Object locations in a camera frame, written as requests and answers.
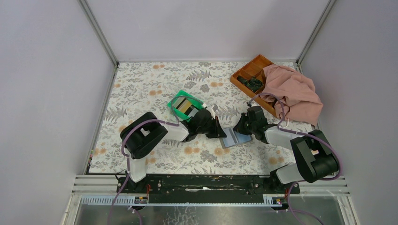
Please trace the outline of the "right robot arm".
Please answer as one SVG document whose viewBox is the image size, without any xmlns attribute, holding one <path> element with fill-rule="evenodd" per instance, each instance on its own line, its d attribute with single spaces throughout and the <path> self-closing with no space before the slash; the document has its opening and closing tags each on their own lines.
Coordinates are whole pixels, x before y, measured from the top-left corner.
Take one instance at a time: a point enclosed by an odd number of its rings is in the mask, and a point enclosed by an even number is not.
<svg viewBox="0 0 398 225">
<path fill-rule="evenodd" d="M 233 130 L 243 135 L 253 135 L 257 140 L 280 146 L 293 152 L 295 163 L 285 165 L 270 173 L 275 184 L 296 181 L 313 183 L 340 170 L 339 161 L 325 135 L 320 130 L 310 133 L 294 132 L 268 123 L 259 106 L 248 108 Z"/>
</svg>

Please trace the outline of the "grey leather card holder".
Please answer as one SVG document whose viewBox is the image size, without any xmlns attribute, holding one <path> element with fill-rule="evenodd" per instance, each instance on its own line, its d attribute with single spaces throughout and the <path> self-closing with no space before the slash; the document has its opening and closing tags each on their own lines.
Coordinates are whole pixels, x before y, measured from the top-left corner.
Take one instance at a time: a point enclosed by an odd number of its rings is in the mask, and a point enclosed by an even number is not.
<svg viewBox="0 0 398 225">
<path fill-rule="evenodd" d="M 250 135 L 243 135 L 235 132 L 233 127 L 224 128 L 223 132 L 226 134 L 226 137 L 220 138 L 220 143 L 223 149 L 251 142 L 253 140 Z"/>
</svg>

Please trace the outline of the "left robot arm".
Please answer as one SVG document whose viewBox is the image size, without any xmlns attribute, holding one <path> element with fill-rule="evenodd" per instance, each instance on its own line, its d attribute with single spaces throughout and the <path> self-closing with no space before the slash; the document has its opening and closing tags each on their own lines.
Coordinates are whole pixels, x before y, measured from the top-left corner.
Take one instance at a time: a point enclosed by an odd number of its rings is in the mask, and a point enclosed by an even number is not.
<svg viewBox="0 0 398 225">
<path fill-rule="evenodd" d="M 152 112 L 145 113 L 120 133 L 128 178 L 138 183 L 146 177 L 145 158 L 162 140 L 185 143 L 199 134 L 205 134 L 208 139 L 227 137 L 212 109 L 200 109 L 178 123 L 160 120 Z"/>
</svg>

